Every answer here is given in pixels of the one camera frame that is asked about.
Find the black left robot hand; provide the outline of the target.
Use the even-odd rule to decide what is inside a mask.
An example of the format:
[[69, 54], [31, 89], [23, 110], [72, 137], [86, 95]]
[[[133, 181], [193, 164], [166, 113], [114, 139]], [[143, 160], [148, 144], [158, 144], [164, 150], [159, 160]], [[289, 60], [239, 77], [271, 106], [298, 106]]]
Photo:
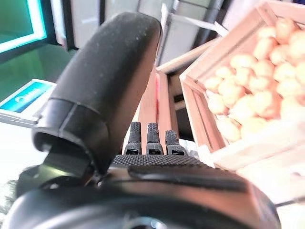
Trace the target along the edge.
[[47, 156], [20, 174], [5, 229], [279, 229], [248, 180], [187, 156], [121, 155], [147, 87], [160, 22], [124, 12], [72, 58], [31, 130]]

